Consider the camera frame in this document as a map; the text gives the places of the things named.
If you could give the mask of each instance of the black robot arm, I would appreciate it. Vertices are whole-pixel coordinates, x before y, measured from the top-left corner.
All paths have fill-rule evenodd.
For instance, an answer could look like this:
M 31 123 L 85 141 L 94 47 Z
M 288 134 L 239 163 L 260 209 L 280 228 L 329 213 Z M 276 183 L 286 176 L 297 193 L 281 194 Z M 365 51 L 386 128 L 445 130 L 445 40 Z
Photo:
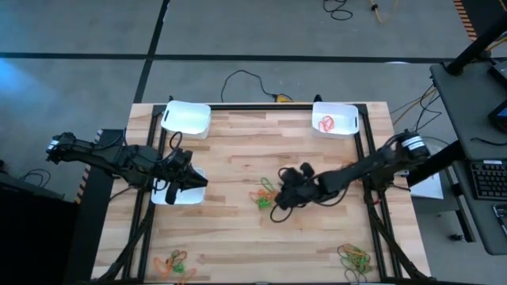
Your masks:
M 161 154 L 150 146 L 116 145 L 122 138 L 123 136 L 107 146 L 99 146 L 76 139 L 72 133 L 65 132 L 53 137 L 46 149 L 47 160 L 56 164 L 84 162 L 103 169 L 106 173 L 123 177 L 135 188 L 152 188 L 152 179 L 168 182 L 168 204 L 174 204 L 178 189 L 184 191 L 208 184 L 190 163 L 192 151 L 175 147 L 168 157 L 162 158 Z
M 317 175 L 314 174 L 314 170 L 307 163 L 301 165 L 301 172 L 294 168 L 284 169 L 284 172 L 280 175 L 283 185 L 281 192 L 275 198 L 275 202 L 283 210 L 303 207 L 310 202 L 322 206 L 332 206 L 336 203 L 322 203 L 337 197 L 342 190 L 347 189 L 351 182 L 360 178 L 363 179 L 363 183 L 369 189 L 385 191 L 393 183 L 394 173 L 401 169 L 413 169 L 428 158 L 429 151 L 422 138 L 417 134 L 406 131 L 390 138 L 375 153 L 343 169 L 326 171 Z M 389 234 L 376 213 L 371 191 L 365 191 L 364 202 L 367 205 L 372 225 L 383 236 L 410 278 L 428 279 L 427 276 L 418 271 L 396 243 L 396 240 Z

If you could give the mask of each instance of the black cable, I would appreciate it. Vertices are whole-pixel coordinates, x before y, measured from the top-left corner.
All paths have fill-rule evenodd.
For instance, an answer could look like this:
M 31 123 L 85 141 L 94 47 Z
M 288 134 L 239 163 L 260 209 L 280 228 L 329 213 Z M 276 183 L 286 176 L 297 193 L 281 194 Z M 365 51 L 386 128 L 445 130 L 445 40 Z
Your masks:
M 93 150 L 105 150 L 105 149 L 108 149 L 109 147 L 112 147 L 112 146 L 116 145 L 124 136 L 125 136 L 125 133 L 122 133 L 118 138 L 116 138 L 115 140 L 113 140 L 109 144 L 107 144 L 105 146 L 95 147 Z
M 396 113 L 397 111 L 399 111 L 399 110 L 401 110 L 401 109 L 405 108 L 406 106 L 408 106 L 408 105 L 410 105 L 410 104 L 414 103 L 415 101 L 420 100 L 420 99 L 422 98 L 422 96 L 421 96 L 421 97 L 417 97 L 417 98 L 413 99 L 412 101 L 410 101 L 410 102 L 408 102 L 408 103 L 404 104 L 404 105 L 403 105 L 403 106 L 401 106 L 401 107 L 396 108 L 396 109 L 395 109 L 395 110 L 393 110 L 393 111 L 390 111 L 390 112 L 389 112 L 389 114 L 394 114 L 394 113 Z
M 286 170 L 286 169 L 287 169 L 287 167 L 282 167 L 282 168 L 280 168 L 280 169 L 278 170 L 278 176 L 280 177 L 280 171 L 282 171 L 282 170 Z M 310 199 L 310 201 L 311 201 L 311 202 L 313 202 L 313 203 L 316 203 L 317 205 L 322 206 L 322 207 L 332 207 L 332 206 L 336 206 L 336 205 L 338 205 L 338 204 L 339 204 L 339 203 L 340 203 L 340 202 L 341 202 L 341 201 L 345 198 L 345 195 L 347 194 L 347 191 L 349 190 L 349 186 L 350 186 L 350 184 L 349 184 L 349 185 L 347 185 L 347 186 L 345 187 L 345 190 L 343 191 L 343 194 L 341 195 L 341 197 L 340 197 L 340 198 L 338 198 L 338 200 L 337 200 L 336 202 L 333 202 L 333 203 L 331 203 L 331 204 L 324 204 L 324 203 L 321 203 L 321 202 L 318 202 L 318 201 L 316 201 L 316 200 L 312 200 L 312 199 Z M 307 205 L 307 203 L 303 203 L 303 204 L 298 205 L 297 207 L 305 207 L 306 205 Z M 290 211 L 288 212 L 288 214 L 287 214 L 287 216 L 286 216 L 285 218 L 283 218 L 283 219 L 281 219 L 281 220 L 276 220 L 276 219 L 274 219 L 274 218 L 273 218 L 273 213 L 275 212 L 275 210 L 276 210 L 278 207 L 279 207 L 279 206 L 278 206 L 278 204 L 276 204 L 276 205 L 273 207 L 273 209 L 271 210 L 271 213 L 269 214 L 269 218 L 270 218 L 270 219 L 271 219 L 271 221 L 273 221 L 273 222 L 285 222 L 285 221 L 287 221 L 287 219 L 291 216 L 292 211 L 294 210 L 294 207 L 291 207 L 291 208 L 290 208 Z
M 35 173 L 36 171 L 41 171 L 42 173 L 46 173 L 48 175 L 48 179 L 46 180 L 46 182 L 43 183 L 44 176 L 40 173 Z M 46 169 L 32 169 L 32 170 L 28 171 L 25 175 L 20 177 L 20 179 L 25 181 L 26 177 L 29 177 L 31 175 L 35 175 L 35 176 L 40 177 L 39 187 L 42 187 L 42 188 L 46 187 L 48 182 L 51 180 L 51 173 L 49 171 L 47 171 Z
M 324 0 L 322 2 L 322 8 L 324 8 L 324 11 L 326 11 L 327 13 L 330 14 L 331 18 L 333 18 L 334 20 L 336 21 L 347 21 L 348 19 L 352 18 L 354 16 L 354 14 L 346 9 L 342 9 L 342 7 L 347 4 L 347 1 L 348 0 L 334 0 L 335 2 L 337 3 L 340 3 L 338 5 L 338 7 L 334 8 L 334 9 L 327 9 L 326 8 L 326 2 L 328 2 L 330 0 Z M 334 14 L 336 13 L 345 13 L 347 16 L 345 17 L 335 17 Z
M 283 181 L 283 179 L 282 179 L 282 175 L 280 174 L 280 172 L 281 172 L 282 170 L 288 170 L 288 167 L 282 167 L 282 168 L 278 169 L 278 178 L 280 178 L 280 180 L 281 180 L 281 181 Z
M 350 184 L 349 184 L 349 185 L 347 185 L 347 187 L 345 187 L 345 190 L 343 191 L 343 194 L 341 195 L 341 197 L 340 197 L 340 198 L 339 198 L 336 202 L 334 202 L 334 203 L 331 203 L 331 204 L 324 204 L 324 203 L 320 203 L 320 202 L 318 202 L 318 201 L 313 201 L 313 200 L 312 200 L 311 202 L 316 203 L 317 205 L 319 205 L 319 206 L 323 206 L 323 207 L 332 207 L 332 206 L 336 206 L 336 205 L 338 205 L 338 204 L 339 204 L 339 203 L 343 200 L 343 198 L 345 198 L 345 195 L 347 194 L 347 191 L 349 190 L 349 186 L 350 186 Z
M 402 190 L 407 190 L 407 191 L 410 191 L 410 188 L 403 187 L 403 186 L 398 186 L 398 185 L 396 185 L 396 184 L 391 184 L 391 187 L 398 188 L 398 189 L 402 189 Z
M 444 141 L 443 139 L 435 138 L 435 137 L 432 137 L 432 136 L 427 136 L 427 135 L 425 135 L 425 136 L 422 136 L 422 138 L 423 138 L 423 139 L 434 139 L 434 140 L 436 140 L 437 142 L 441 142 L 441 143 L 443 143 L 443 144 L 444 144 L 444 145 L 446 145 L 446 146 L 449 146 L 449 145 L 450 145 L 450 144 L 449 144 L 449 142 L 446 142 L 446 141 Z
M 487 139 L 481 139 L 481 138 L 477 138 L 477 137 L 471 138 L 470 140 L 471 141 L 477 140 L 477 141 L 479 141 L 481 143 L 489 144 L 491 146 L 507 146 L 507 142 L 491 142 L 491 141 L 489 141 Z
M 40 173 L 30 173 L 30 174 L 25 174 L 25 175 L 23 176 L 23 178 L 20 178 L 20 179 L 21 179 L 21 180 L 23 180 L 23 181 L 26 181 L 26 178 L 27 178 L 27 177 L 30 177 L 30 176 L 37 176 L 37 177 L 39 177 L 39 178 L 40 178 L 39 184 L 37 185 L 37 186 L 39 186 L 39 187 L 40 187 L 40 186 L 42 185 L 42 183 L 44 182 L 44 176 L 42 176 L 42 174 L 40 174 Z
M 274 94 L 274 93 L 269 93 L 267 92 L 265 89 L 264 89 L 264 85 L 262 84 L 262 78 L 257 75 L 257 74 L 253 74 L 249 71 L 246 71 L 246 70 L 236 70 L 235 72 L 233 72 L 231 75 L 227 76 L 227 78 L 225 79 L 225 82 L 223 83 L 223 86 L 222 86 L 222 91 L 220 92 L 220 100 L 222 101 L 222 103 L 225 103 L 225 101 L 223 100 L 223 91 L 225 90 L 226 86 L 227 86 L 227 82 L 229 81 L 229 78 L 233 77 L 235 74 L 238 74 L 238 73 L 246 73 L 250 76 L 254 76 L 255 78 L 259 79 L 259 82 L 261 83 L 261 89 L 262 89 L 262 92 L 265 94 L 265 95 L 268 95 L 270 96 L 273 100 L 276 100 L 276 96 L 277 94 Z
M 177 143 L 176 143 L 176 146 L 175 146 L 175 147 L 173 147 L 173 139 L 174 139 L 174 137 L 176 137 L 176 135 L 180 135 L 180 138 L 178 139 L 178 141 L 177 141 Z M 126 137 L 126 136 L 124 135 L 124 145 L 125 145 L 125 146 L 128 146 L 128 144 L 127 144 L 127 139 L 126 139 L 125 137 Z M 171 136 L 171 138 L 170 138 L 170 140 L 169 140 L 169 145 L 170 145 L 170 147 L 171 147 L 173 150 L 172 150 L 169 154 L 167 154 L 167 156 L 165 156 L 164 158 L 158 159 L 158 160 L 151 160 L 151 159 L 149 159 L 149 158 L 145 157 L 145 156 L 144 156 L 144 155 L 142 155 L 142 154 L 137 154 L 137 153 L 134 153 L 134 150 L 131 150 L 130 148 L 128 148 L 128 150 L 131 152 L 131 154 L 137 155 L 137 156 L 139 156 L 139 157 L 141 157 L 141 158 L 143 158 L 143 159 L 145 159 L 145 160 L 147 160 L 147 161 L 149 161 L 149 162 L 152 162 L 152 163 L 159 163 L 159 162 L 164 162 L 164 161 L 166 161 L 166 160 L 167 160 L 167 159 L 168 159 L 171 155 L 173 155 L 173 154 L 174 154 L 174 152 L 176 152 L 177 148 L 179 148 L 179 147 L 180 147 L 181 140 L 183 140 L 183 133 L 181 133 L 180 131 L 175 132 L 175 133 Z
M 416 125 L 415 125 L 415 132 L 417 133 L 419 130 L 421 130 L 423 127 L 426 127 L 429 123 L 431 123 L 434 119 L 438 118 L 440 115 L 442 115 L 442 112 L 438 112 L 438 111 L 433 111 L 433 110 L 428 110 L 428 107 L 433 104 L 434 101 L 436 101 L 438 98 L 440 98 L 440 94 L 435 97 L 434 99 L 432 99 L 426 106 L 423 106 L 423 109 L 421 111 L 421 113 L 419 114 L 419 119 L 417 119 L 417 122 L 416 122 Z M 422 119 L 422 116 L 424 115 L 425 111 L 429 111 L 429 112 L 434 112 L 436 113 L 436 115 L 431 119 L 429 120 L 428 122 L 426 122 L 424 125 L 422 125 L 421 127 L 419 127 L 419 123 L 421 122 L 421 119 Z
M 132 189 L 132 188 L 134 188 L 134 187 L 133 187 L 133 186 L 128 186 L 127 188 L 125 188 L 125 189 L 121 190 L 121 191 L 120 191 L 120 192 L 118 192 L 117 194 L 115 194 L 115 195 L 111 196 L 111 198 L 109 198 L 109 202 L 111 202 L 111 201 L 112 201 L 113 199 L 115 199 L 117 196 L 119 196 L 119 195 L 121 195 L 121 194 L 125 193 L 126 191 L 128 191 L 128 190 L 130 190 L 130 189 Z
M 275 205 L 275 207 L 273 207 L 273 209 L 271 210 L 271 214 L 269 214 L 269 218 L 270 218 L 270 219 L 271 219 L 271 221 L 273 221 L 273 222 L 285 222 L 285 221 L 287 221 L 288 217 L 290 217 L 290 216 L 291 216 L 292 211 L 294 211 L 294 208 L 291 208 L 291 210 L 288 212 L 287 217 L 285 217 L 285 218 L 283 218 L 283 219 L 281 219 L 281 220 L 275 220 L 275 219 L 273 218 L 273 213 L 275 212 L 275 209 L 276 209 L 277 207 L 278 207 L 278 205 Z

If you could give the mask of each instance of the wire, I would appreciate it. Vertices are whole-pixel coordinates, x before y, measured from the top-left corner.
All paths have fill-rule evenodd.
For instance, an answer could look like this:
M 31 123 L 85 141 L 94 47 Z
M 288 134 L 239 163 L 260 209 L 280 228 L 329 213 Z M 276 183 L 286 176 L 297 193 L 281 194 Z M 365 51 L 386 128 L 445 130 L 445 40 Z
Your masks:
M 491 51 L 493 50 L 494 48 L 496 48 L 497 46 L 503 44 L 505 41 L 507 41 L 507 37 L 506 38 L 503 38 L 501 40 L 499 40 L 498 42 L 490 45 L 489 47 L 486 48 L 487 51 Z
M 314 200 L 312 200 L 311 202 L 316 203 L 317 205 L 319 205 L 319 206 L 323 206 L 323 207 L 332 207 L 332 206 L 336 206 L 336 205 L 338 205 L 338 204 L 339 204 L 339 203 L 343 200 L 343 198 L 345 198 L 345 195 L 347 194 L 347 191 L 349 190 L 349 186 L 350 186 L 350 184 L 349 184 L 349 185 L 347 185 L 347 187 L 345 187 L 345 190 L 343 191 L 343 194 L 341 195 L 341 197 L 340 197 L 340 198 L 339 198 L 336 202 L 334 202 L 334 203 L 331 203 L 331 204 L 324 204 L 324 203 L 320 203 L 320 202 L 318 202 L 318 201 L 314 201 Z
M 406 106 L 410 105 L 411 103 L 414 103 L 414 102 L 416 102 L 416 101 L 419 101 L 419 100 L 421 99 L 421 97 L 422 97 L 422 96 L 420 96 L 420 97 L 417 97 L 417 98 L 413 99 L 412 101 L 410 101 L 410 102 L 408 102 L 408 103 L 404 104 L 404 105 L 403 105 L 403 106 L 401 106 L 401 107 L 396 108 L 396 109 L 395 109 L 395 110 L 393 110 L 393 111 L 390 111 L 390 112 L 389 112 L 389 114 L 394 114 L 394 113 L 396 113 L 397 111 L 399 111 L 399 110 L 401 110 L 401 109 L 405 108 Z
M 444 141 L 443 139 L 435 138 L 435 137 L 432 137 L 432 136 L 427 136 L 427 135 L 425 135 L 425 136 L 423 136 L 422 138 L 423 138 L 423 139 L 433 139 L 433 140 L 436 140 L 437 142 L 441 142 L 441 143 L 443 143 L 443 144 L 444 144 L 444 145 L 446 145 L 446 146 L 449 146 L 449 145 L 450 145 L 450 143 L 449 143 L 449 142 L 446 142 L 446 141 Z
M 348 0 L 334 0 L 335 2 L 338 2 L 340 3 L 338 5 L 338 7 L 334 8 L 334 9 L 327 9 L 326 8 L 326 2 L 328 2 L 330 0 L 324 0 L 322 2 L 322 8 L 324 8 L 324 11 L 326 11 L 327 13 L 330 14 L 331 18 L 333 18 L 334 20 L 336 21 L 347 21 L 348 19 L 352 18 L 354 16 L 354 14 L 346 9 L 342 9 L 342 7 L 347 4 L 347 1 Z M 345 16 L 345 17 L 335 17 L 334 14 L 335 13 L 345 13 L 347 14 L 348 16 Z
M 113 140 L 112 142 L 110 142 L 109 144 L 105 145 L 105 146 L 100 146 L 100 147 L 96 147 L 94 148 L 93 150 L 105 150 L 105 149 L 108 149 L 109 147 L 112 147 L 114 146 L 115 144 L 117 144 L 123 137 L 125 136 L 125 133 L 123 132 L 119 137 L 117 137 L 115 140 Z
M 391 187 L 398 188 L 398 189 L 402 189 L 402 190 L 407 190 L 407 191 L 410 191 L 410 188 L 403 187 L 403 186 L 398 186 L 398 185 L 396 185 L 396 184 L 391 184 Z
M 273 221 L 273 222 L 285 222 L 285 221 L 287 221 L 288 217 L 290 217 L 290 216 L 291 216 L 292 211 L 294 211 L 294 208 L 290 208 L 290 210 L 289 210 L 289 212 L 288 212 L 288 214 L 287 214 L 287 216 L 286 216 L 285 218 L 283 218 L 283 219 L 281 219 L 281 220 L 275 220 L 275 219 L 273 218 L 273 213 L 275 212 L 275 209 L 277 209 L 278 207 L 279 207 L 279 206 L 278 206 L 278 204 L 277 204 L 277 205 L 275 205 L 275 207 L 273 207 L 273 209 L 271 210 L 271 214 L 269 214 L 269 218 L 270 218 L 270 219 L 271 219 L 271 221 Z
M 177 143 L 176 143 L 176 146 L 173 146 L 173 139 L 174 139 L 174 137 L 176 137 L 176 135 L 180 135 L 180 138 L 178 139 L 178 141 L 177 141 Z M 164 161 L 166 161 L 167 159 L 169 159 L 169 157 L 170 157 L 171 155 L 173 155 L 173 154 L 176 152 L 177 148 L 179 148 L 179 147 L 180 147 L 181 140 L 183 140 L 183 133 L 181 133 L 180 131 L 175 132 L 175 133 L 171 136 L 171 138 L 170 138 L 170 140 L 169 140 L 169 146 L 171 147 L 172 151 L 171 151 L 169 154 L 167 154 L 167 156 L 165 156 L 164 158 L 161 158 L 161 159 L 158 159 L 158 160 L 151 160 L 151 159 L 149 159 L 149 158 L 145 157 L 145 156 L 144 156 L 144 155 L 142 155 L 142 154 L 137 154 L 137 153 L 135 153 L 135 152 L 134 152 L 134 150 L 131 150 L 130 148 L 128 148 L 128 150 L 131 152 L 131 154 L 137 155 L 137 156 L 139 156 L 140 158 L 143 158 L 143 159 L 145 159 L 145 160 L 147 160 L 147 161 L 149 161 L 149 162 L 152 162 L 152 163 L 159 163 L 159 162 L 164 162 Z M 127 144 L 127 139 L 125 139 L 125 136 L 124 136 L 124 145 L 125 145 L 125 146 L 128 146 L 128 144 Z
M 427 98 L 427 97 L 428 97 L 428 96 L 430 96 L 430 95 L 433 95 L 435 92 L 436 92 L 436 89 L 435 89 L 435 88 L 433 88 L 433 84 L 432 84 L 432 85 L 431 85 L 431 86 L 430 86 L 430 87 L 429 87 L 429 88 L 428 88 L 428 89 L 427 89 L 427 90 L 426 90 L 426 91 L 422 94 L 422 96 L 421 96 L 421 97 L 419 97 L 418 99 L 413 100 L 413 101 L 411 101 L 411 102 L 410 102 L 412 105 L 411 105 L 411 106 L 410 106 L 407 110 L 405 110 L 405 111 L 402 113 L 402 115 L 400 115 L 400 117 L 399 117 L 398 119 L 396 119 L 396 120 L 395 120 L 395 122 L 393 123 L 393 125 L 396 125 L 396 124 L 397 124 L 397 123 L 398 123 L 398 122 L 399 122 L 399 121 L 400 121 L 400 120 L 401 120 L 401 119 L 402 119 L 402 118 L 403 118 L 403 117 L 404 117 L 404 116 L 408 113 L 408 111 L 410 111 L 413 107 L 417 106 L 418 101 L 423 101 L 425 98 Z
M 118 192 L 117 194 L 115 194 L 115 195 L 111 196 L 111 198 L 109 198 L 109 202 L 111 202 L 111 201 L 112 201 L 113 199 L 115 199 L 117 196 L 119 196 L 119 195 L 121 195 L 121 194 L 125 193 L 126 191 L 128 191 L 128 190 L 130 190 L 130 189 L 132 189 L 132 188 L 134 188 L 134 186 L 128 186 L 127 188 L 125 188 L 125 189 L 121 190 L 121 191 L 120 191 L 120 192 Z
M 44 182 L 44 176 L 40 173 L 36 173 L 36 171 L 41 171 L 42 173 L 46 173 L 48 175 L 48 179 L 46 180 L 46 182 Z M 22 181 L 25 181 L 27 177 L 32 176 L 32 175 L 40 177 L 39 187 L 42 187 L 42 188 L 46 187 L 46 185 L 51 180 L 51 173 L 49 171 L 47 171 L 46 169 L 32 169 L 32 170 L 28 171 L 25 175 L 20 177 L 19 179 L 21 179 Z
M 393 4 L 393 11 L 391 13 L 391 15 L 386 18 L 386 19 L 383 19 L 380 17 L 379 15 L 379 5 L 378 4 L 375 4 L 373 2 L 373 0 L 370 0 L 370 3 L 372 4 L 372 11 L 375 11 L 375 15 L 377 17 L 377 20 L 379 21 L 380 24 L 385 24 L 387 23 L 396 13 L 396 9 L 398 8 L 398 4 L 399 4 L 399 0 L 395 0 L 395 3 Z
M 475 141 L 475 140 L 477 140 L 477 141 L 479 141 L 479 142 L 481 142 L 481 143 L 489 144 L 489 145 L 491 145 L 491 146 L 507 146 L 507 142 L 491 142 L 491 141 L 489 141 L 489 140 L 486 140 L 486 139 L 481 139 L 481 138 L 477 138 L 477 137 L 472 138 L 472 139 L 470 139 L 470 140 L 471 140 L 471 141 Z
M 235 74 L 238 74 L 238 73 L 246 73 L 250 76 L 254 76 L 255 78 L 259 79 L 259 82 L 261 83 L 261 89 L 262 89 L 262 92 L 265 94 L 265 95 L 268 95 L 270 96 L 273 100 L 276 100 L 276 96 L 278 96 L 278 94 L 274 94 L 274 93 L 269 93 L 267 92 L 265 89 L 264 89 L 264 85 L 262 84 L 262 78 L 257 75 L 257 74 L 253 74 L 249 71 L 246 71 L 246 70 L 236 70 L 235 72 L 233 72 L 231 75 L 227 76 L 227 78 L 225 79 L 225 82 L 223 83 L 223 86 L 222 86 L 222 91 L 220 92 L 220 100 L 222 101 L 222 103 L 225 103 L 225 101 L 223 100 L 223 91 L 225 90 L 226 86 L 227 86 L 227 82 L 229 81 L 229 78 L 233 77 Z
M 341 197 L 340 197 L 340 198 L 338 198 L 338 200 L 337 200 L 336 202 L 333 202 L 333 203 L 331 203 L 331 204 L 324 204 L 324 203 L 318 202 L 318 201 L 313 200 L 313 199 L 310 199 L 310 201 L 311 201 L 311 202 L 313 202 L 313 203 L 316 203 L 317 205 L 322 206 L 322 207 L 332 207 L 332 206 L 336 206 L 336 205 L 338 205 L 338 204 L 339 204 L 339 203 L 340 203 L 340 202 L 341 202 L 341 201 L 345 198 L 345 195 L 347 194 L 347 191 L 349 190 L 349 186 L 350 186 L 350 184 L 349 184 L 349 185 L 347 185 L 347 187 L 345 187 L 345 190 L 343 191 L 343 194 L 341 195 Z M 303 203 L 303 204 L 298 205 L 297 207 L 305 207 L 306 205 L 307 205 L 306 203 Z M 288 218 L 292 215 L 292 211 L 294 211 L 294 207 L 291 207 L 291 208 L 290 208 L 290 210 L 289 210 L 289 212 L 288 212 L 287 216 L 285 216 L 285 218 L 283 218 L 283 219 L 281 219 L 281 220 L 276 220 L 276 219 L 274 219 L 274 217 L 273 217 L 273 213 L 275 212 L 275 210 L 276 210 L 278 207 L 279 207 L 279 206 L 278 206 L 278 204 L 276 204 L 276 205 L 273 207 L 273 209 L 271 210 L 271 213 L 269 214 L 269 218 L 271 219 L 271 221 L 276 222 L 276 223 L 280 223 L 280 222 L 285 222 L 285 221 L 287 221 L 287 219 L 288 219 Z
M 436 101 L 438 98 L 440 98 L 440 95 L 438 95 L 437 97 L 435 97 L 433 100 L 431 100 L 425 107 L 423 107 L 423 110 L 421 111 L 421 114 L 419 115 L 419 119 L 417 119 L 417 122 L 416 122 L 416 125 L 415 125 L 415 132 L 417 133 L 418 131 L 420 131 L 423 127 L 426 127 L 429 123 L 433 122 L 436 118 L 438 118 L 440 115 L 442 115 L 442 112 L 437 112 L 437 111 L 431 111 L 431 110 L 428 110 L 428 107 L 434 102 Z M 425 113 L 425 111 L 429 111 L 429 112 L 433 112 L 433 113 L 436 113 L 436 115 L 431 119 L 429 120 L 428 122 L 426 122 L 424 125 L 422 125 L 421 127 L 419 127 L 419 123 L 421 122 L 421 119 L 422 119 L 422 116 L 423 114 Z

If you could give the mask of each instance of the gray floor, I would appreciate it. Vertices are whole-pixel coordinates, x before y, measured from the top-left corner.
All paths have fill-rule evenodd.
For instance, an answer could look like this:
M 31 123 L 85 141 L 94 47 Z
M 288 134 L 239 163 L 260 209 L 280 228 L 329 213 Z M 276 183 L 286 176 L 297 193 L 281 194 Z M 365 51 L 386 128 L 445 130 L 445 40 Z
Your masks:
M 0 0 L 0 52 L 146 53 L 162 0 Z M 383 13 L 392 2 L 380 3 Z M 368 1 L 349 1 L 350 21 L 331 21 L 318 0 L 173 0 L 159 54 L 339 55 L 452 57 L 469 44 L 452 0 L 401 2 L 392 22 L 378 25 Z M 507 55 L 501 47 L 495 55 Z M 92 139 L 99 128 L 127 123 L 143 61 L 0 59 L 0 158 L 14 176 L 42 167 L 50 189 L 72 200 L 82 175 L 78 162 L 53 165 L 44 150 L 53 135 L 73 131 Z M 429 65 L 394 63 L 155 62 L 143 102 L 169 95 L 218 102 L 225 77 L 237 69 L 262 76 L 269 92 L 299 101 L 387 101 L 417 98 L 431 84 Z M 267 101 L 255 78 L 238 74 L 227 102 Z M 444 114 L 421 130 L 451 142 Z M 412 128 L 420 108 L 396 126 Z M 392 115 L 397 119 L 399 112 Z M 427 114 L 422 122 L 431 118 Z M 430 268 L 438 279 L 501 284 L 506 256 L 488 256 L 480 242 L 452 243 L 456 218 L 417 215 Z

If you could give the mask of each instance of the butcher block tabletop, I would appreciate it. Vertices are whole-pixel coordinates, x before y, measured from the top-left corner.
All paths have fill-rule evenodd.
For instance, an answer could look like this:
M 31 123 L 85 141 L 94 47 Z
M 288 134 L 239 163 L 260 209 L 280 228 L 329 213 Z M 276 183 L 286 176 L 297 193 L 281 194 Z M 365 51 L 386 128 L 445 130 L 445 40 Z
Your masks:
M 363 104 L 368 106 L 375 145 L 382 146 L 394 134 L 387 103 Z M 128 144 L 146 144 L 152 108 L 152 104 L 132 106 L 126 133 Z M 368 154 L 363 124 L 360 129 Z M 184 138 L 181 143 L 184 150 L 193 151 L 193 166 L 206 172 L 209 183 L 205 201 L 198 206 L 155 208 L 144 281 L 178 282 L 179 273 L 162 278 L 155 270 L 154 258 L 166 260 L 174 250 L 185 250 L 188 253 L 185 268 L 196 269 L 188 283 L 347 282 L 337 247 L 348 243 L 372 257 L 372 269 L 365 275 L 370 282 L 379 281 L 360 181 L 351 183 L 346 197 L 337 206 L 310 203 L 295 208 L 282 223 L 272 222 L 271 209 L 259 210 L 249 196 L 250 192 L 262 189 L 262 177 L 279 189 L 277 173 L 281 167 L 298 169 L 301 163 L 309 162 L 320 173 L 357 161 L 353 138 L 317 139 L 310 133 L 311 110 L 212 111 L 208 137 Z M 165 150 L 166 155 L 170 151 L 168 139 Z M 402 178 L 396 178 L 395 183 L 407 187 Z M 126 187 L 125 181 L 117 180 L 112 195 Z M 149 200 L 149 193 L 146 195 L 144 209 Z M 390 188 L 386 195 L 397 242 L 418 269 L 429 276 L 410 193 Z M 104 274 L 127 244 L 135 197 L 136 190 L 132 189 L 109 204 L 93 278 Z M 281 219 L 286 214 L 277 209 L 274 215 Z M 134 253 L 133 275 L 138 268 L 141 244 Z M 383 255 L 392 276 L 385 242 Z

